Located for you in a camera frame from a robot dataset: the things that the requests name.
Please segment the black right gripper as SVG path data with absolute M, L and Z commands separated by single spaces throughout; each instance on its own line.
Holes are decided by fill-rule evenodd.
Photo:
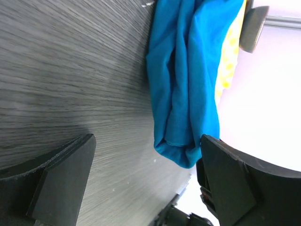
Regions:
M 156 216 L 158 226 L 219 226 L 202 160 L 188 181 Z

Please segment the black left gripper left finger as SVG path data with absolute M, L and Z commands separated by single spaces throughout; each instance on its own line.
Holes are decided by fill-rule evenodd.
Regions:
M 96 149 L 93 134 L 0 171 L 2 226 L 74 226 Z

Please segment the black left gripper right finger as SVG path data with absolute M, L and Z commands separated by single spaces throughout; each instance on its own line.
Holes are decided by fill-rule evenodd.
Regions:
M 298 226 L 301 174 L 201 137 L 201 199 L 222 226 Z

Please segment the orange checkered cloth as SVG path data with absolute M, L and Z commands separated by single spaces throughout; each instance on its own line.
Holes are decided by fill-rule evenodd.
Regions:
M 242 6 L 236 18 L 230 25 L 222 44 L 222 53 L 214 93 L 216 105 L 219 104 L 223 91 L 225 89 L 229 89 L 232 84 L 235 69 L 238 64 L 239 38 L 241 35 L 245 10 L 246 1 L 243 1 Z

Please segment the blue t shirt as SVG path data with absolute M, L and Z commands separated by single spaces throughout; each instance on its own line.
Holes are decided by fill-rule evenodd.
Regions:
M 222 44 L 242 0 L 159 0 L 147 75 L 154 148 L 182 168 L 201 158 L 203 134 L 218 138 L 215 85 Z

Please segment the black white bowl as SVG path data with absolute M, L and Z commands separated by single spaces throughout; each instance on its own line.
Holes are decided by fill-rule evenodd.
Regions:
M 253 3 L 253 0 L 246 1 L 246 10 L 239 39 L 239 47 L 248 53 L 254 52 L 269 12 L 269 6 L 253 7 Z

